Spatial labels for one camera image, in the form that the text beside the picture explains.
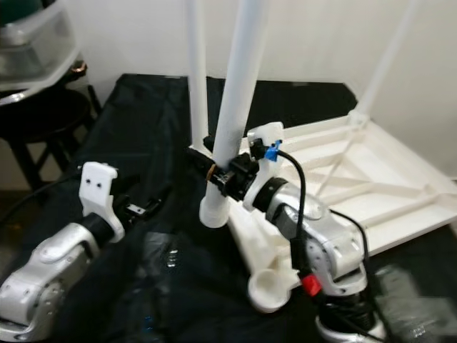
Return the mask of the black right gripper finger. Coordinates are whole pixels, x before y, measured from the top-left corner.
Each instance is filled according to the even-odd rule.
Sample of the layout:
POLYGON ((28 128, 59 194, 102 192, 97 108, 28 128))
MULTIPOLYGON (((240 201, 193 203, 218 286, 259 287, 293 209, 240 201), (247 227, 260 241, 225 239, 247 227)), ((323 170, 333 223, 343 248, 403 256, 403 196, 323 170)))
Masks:
POLYGON ((218 184, 219 166, 209 154, 196 148, 189 148, 187 158, 192 169, 202 174, 205 181, 218 184))

